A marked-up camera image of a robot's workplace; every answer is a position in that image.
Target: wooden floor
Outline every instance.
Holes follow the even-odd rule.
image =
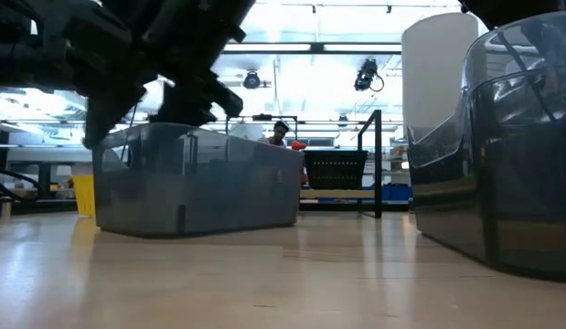
[[[491,271],[381,221],[152,241],[70,214],[0,224],[0,329],[566,328],[566,285]]]

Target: gray plastic storage bin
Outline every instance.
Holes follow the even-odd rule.
[[[282,147],[180,124],[139,125],[93,150],[96,223],[142,237],[290,226],[302,170],[303,155]]]

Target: yellow container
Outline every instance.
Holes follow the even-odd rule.
[[[93,194],[93,175],[73,176],[73,189],[80,215],[95,218],[96,205]]]

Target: white cylinder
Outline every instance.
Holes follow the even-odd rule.
[[[478,30],[474,16],[451,13],[425,18],[402,34],[402,114],[415,139],[454,113],[465,54]]]

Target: fluorescent light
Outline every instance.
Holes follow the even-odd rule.
[[[348,51],[348,52],[401,52],[402,45],[359,45],[359,44],[341,44],[341,45],[324,45],[324,51]]]
[[[309,51],[309,44],[228,44],[225,51]]]

